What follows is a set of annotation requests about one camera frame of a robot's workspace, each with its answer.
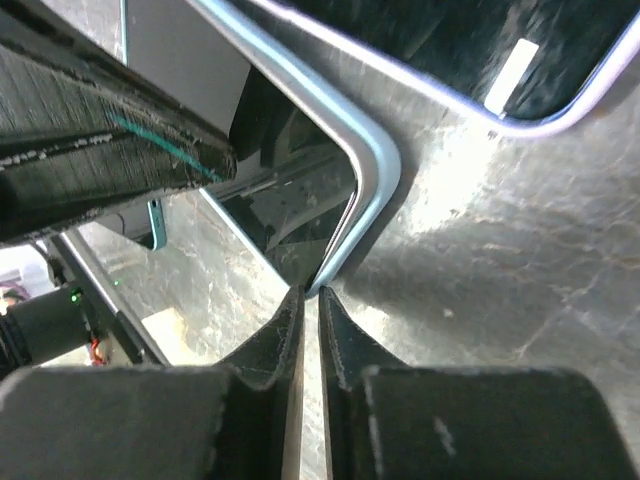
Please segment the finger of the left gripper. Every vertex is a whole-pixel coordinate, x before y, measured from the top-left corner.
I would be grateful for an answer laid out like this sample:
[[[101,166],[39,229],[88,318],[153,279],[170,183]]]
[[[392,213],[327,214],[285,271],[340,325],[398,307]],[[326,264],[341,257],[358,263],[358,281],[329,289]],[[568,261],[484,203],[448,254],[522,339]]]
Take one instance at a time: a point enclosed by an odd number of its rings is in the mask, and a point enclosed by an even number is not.
[[[236,176],[227,136],[40,1],[1,5],[1,241]]]

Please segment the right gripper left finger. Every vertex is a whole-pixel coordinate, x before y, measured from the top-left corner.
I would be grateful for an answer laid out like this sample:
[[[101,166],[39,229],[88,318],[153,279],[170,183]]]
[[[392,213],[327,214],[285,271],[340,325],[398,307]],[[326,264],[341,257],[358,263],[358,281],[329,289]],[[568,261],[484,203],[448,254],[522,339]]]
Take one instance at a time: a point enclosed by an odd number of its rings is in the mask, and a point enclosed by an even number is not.
[[[23,367],[1,384],[5,479],[295,479],[304,293],[208,366]]]

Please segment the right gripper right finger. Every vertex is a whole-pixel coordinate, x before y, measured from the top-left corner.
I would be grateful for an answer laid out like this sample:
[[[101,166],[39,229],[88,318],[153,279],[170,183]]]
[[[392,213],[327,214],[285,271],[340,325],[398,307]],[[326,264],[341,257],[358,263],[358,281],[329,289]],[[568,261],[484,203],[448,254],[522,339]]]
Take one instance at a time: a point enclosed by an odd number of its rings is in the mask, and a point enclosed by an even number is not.
[[[561,368],[413,367],[322,288],[319,343],[332,479],[635,479],[597,388]]]

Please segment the light blue phone case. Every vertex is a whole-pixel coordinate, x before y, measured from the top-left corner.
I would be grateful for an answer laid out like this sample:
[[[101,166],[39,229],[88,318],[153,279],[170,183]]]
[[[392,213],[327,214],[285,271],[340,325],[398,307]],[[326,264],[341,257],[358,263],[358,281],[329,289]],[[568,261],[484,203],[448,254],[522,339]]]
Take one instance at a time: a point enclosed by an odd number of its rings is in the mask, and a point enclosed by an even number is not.
[[[312,298],[339,272],[394,194],[402,167],[398,147],[356,104],[231,3],[190,5],[349,157],[355,193],[306,289]]]

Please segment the lavender phone case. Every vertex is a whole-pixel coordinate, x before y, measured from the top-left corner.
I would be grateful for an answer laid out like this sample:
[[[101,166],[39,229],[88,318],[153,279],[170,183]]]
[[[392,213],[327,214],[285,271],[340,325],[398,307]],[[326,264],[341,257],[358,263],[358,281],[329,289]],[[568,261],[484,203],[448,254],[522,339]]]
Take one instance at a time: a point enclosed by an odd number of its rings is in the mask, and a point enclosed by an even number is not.
[[[412,92],[431,99],[456,113],[489,125],[494,131],[516,138],[553,135],[581,121],[605,97],[639,54],[639,12],[588,76],[575,97],[561,110],[539,120],[508,116],[505,105],[523,79],[538,51],[537,45],[521,39],[513,47],[489,92],[477,102],[356,38],[290,7],[292,1],[246,1],[244,10],[263,25],[283,31],[306,33],[385,74]]]

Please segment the white-edged black phone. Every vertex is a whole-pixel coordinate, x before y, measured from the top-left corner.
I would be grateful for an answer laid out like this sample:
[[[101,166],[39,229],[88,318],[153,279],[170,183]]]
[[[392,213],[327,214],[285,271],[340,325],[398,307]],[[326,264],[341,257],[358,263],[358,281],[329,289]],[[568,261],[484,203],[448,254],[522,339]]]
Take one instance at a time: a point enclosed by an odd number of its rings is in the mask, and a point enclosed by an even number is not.
[[[310,287],[355,191],[347,154],[256,68],[230,141],[237,176],[208,196],[284,281]]]

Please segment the blue-edged black phone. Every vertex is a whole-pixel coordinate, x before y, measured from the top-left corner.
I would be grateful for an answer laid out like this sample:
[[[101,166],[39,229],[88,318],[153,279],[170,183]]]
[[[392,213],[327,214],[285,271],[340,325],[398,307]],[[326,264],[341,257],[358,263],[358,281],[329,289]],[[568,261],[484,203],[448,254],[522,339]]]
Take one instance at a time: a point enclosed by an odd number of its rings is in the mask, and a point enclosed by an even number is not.
[[[636,0],[292,1],[290,7],[484,100],[513,47],[538,47],[504,111],[539,120],[564,108],[639,12]]]

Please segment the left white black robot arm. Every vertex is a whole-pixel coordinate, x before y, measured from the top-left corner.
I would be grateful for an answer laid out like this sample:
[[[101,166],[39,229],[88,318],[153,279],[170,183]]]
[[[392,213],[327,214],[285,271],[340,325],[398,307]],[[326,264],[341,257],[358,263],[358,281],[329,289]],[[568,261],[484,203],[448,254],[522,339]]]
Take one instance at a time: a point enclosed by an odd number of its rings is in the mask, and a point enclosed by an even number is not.
[[[1,370],[111,337],[164,364],[70,240],[73,229],[167,193],[231,180],[227,137],[40,1],[1,5],[1,243],[46,240],[55,288],[9,308]]]

